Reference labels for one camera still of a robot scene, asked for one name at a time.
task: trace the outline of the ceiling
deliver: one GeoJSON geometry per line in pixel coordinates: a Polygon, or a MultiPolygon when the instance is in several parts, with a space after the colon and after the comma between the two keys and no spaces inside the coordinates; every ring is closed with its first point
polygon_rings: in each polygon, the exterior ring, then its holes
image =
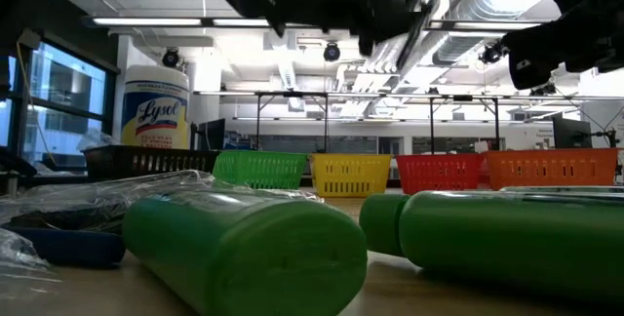
{"type": "MultiPolygon", "coordinates": [[[[225,0],[70,0],[92,16],[119,17],[238,17],[238,14],[225,0]]],[[[557,7],[550,1],[543,1],[525,13],[524,20],[550,20],[559,15],[557,7]]],[[[229,63],[234,75],[225,82],[267,82],[271,75],[278,75],[278,59],[274,50],[265,50],[263,35],[267,30],[256,29],[214,29],[176,28],[143,29],[129,31],[140,44],[145,37],[197,36],[214,38],[214,45],[223,59],[229,63]]],[[[307,38],[320,43],[297,44],[299,49],[291,52],[290,58],[297,75],[335,76],[340,63],[327,63],[323,51],[328,40],[338,42],[341,60],[361,59],[358,53],[357,38],[349,37],[346,31],[332,31],[323,34],[320,30],[296,31],[297,39],[307,38]]],[[[453,68],[445,75],[441,88],[457,90],[455,93],[473,93],[486,89],[513,91],[505,61],[485,69],[475,63],[476,55],[470,57],[460,68],[453,68]]],[[[575,85],[577,78],[572,76],[567,85],[575,85]]]]}

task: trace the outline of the blue object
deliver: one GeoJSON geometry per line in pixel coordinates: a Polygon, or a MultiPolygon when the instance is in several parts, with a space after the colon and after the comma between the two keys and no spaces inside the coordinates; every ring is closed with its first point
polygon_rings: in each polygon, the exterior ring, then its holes
{"type": "Polygon", "coordinates": [[[112,233],[4,226],[32,242],[40,258],[51,264],[80,267],[116,267],[126,246],[112,233]]]}

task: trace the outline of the plastic basket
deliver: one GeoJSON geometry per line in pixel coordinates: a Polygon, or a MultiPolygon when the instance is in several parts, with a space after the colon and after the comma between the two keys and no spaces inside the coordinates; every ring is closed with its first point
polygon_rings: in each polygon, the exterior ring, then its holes
{"type": "Polygon", "coordinates": [[[312,179],[322,197],[367,197],[383,193],[392,155],[312,155],[312,179]]]}
{"type": "Polygon", "coordinates": [[[218,151],[107,145],[84,151],[89,178],[116,179],[180,170],[212,172],[218,151]]]}
{"type": "Polygon", "coordinates": [[[307,154],[226,150],[216,160],[213,175],[255,189],[299,189],[307,154]]]}
{"type": "Polygon", "coordinates": [[[397,156],[401,187],[406,194],[477,189],[482,159],[480,154],[397,156]]]}
{"type": "Polygon", "coordinates": [[[489,151],[491,188],[542,185],[612,185],[617,148],[489,151]]]}

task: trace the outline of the plastic bag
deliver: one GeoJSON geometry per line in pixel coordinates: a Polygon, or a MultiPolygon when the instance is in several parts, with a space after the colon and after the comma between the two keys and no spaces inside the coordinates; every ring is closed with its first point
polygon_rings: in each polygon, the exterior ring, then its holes
{"type": "Polygon", "coordinates": [[[263,198],[322,199],[298,190],[254,190],[216,180],[194,170],[83,185],[33,188],[17,200],[0,200],[0,224],[121,233],[124,214],[134,201],[174,191],[212,191],[263,198]]]}
{"type": "Polygon", "coordinates": [[[112,136],[109,136],[98,129],[90,128],[84,135],[82,135],[82,138],[78,142],[78,145],[76,145],[76,149],[78,151],[83,151],[93,147],[119,144],[121,144],[121,141],[119,141],[119,139],[113,138],[112,136]]]}
{"type": "Polygon", "coordinates": [[[55,277],[30,241],[0,228],[0,301],[31,300],[54,291],[60,282],[55,277]]]}

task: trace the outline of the desk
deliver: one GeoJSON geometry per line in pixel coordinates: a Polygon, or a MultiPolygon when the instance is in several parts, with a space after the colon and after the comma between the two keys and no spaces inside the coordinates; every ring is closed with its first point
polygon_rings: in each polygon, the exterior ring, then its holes
{"type": "MultiPolygon", "coordinates": [[[[329,201],[352,217],[357,216],[361,203],[360,199],[329,201]]],[[[132,255],[127,255],[117,270],[62,267],[56,268],[56,272],[63,282],[56,285],[54,292],[33,301],[0,300],[0,313],[3,316],[195,315],[132,255]]],[[[584,314],[588,312],[563,302],[443,281],[427,276],[406,259],[369,253],[366,284],[340,316],[584,314]]]]}

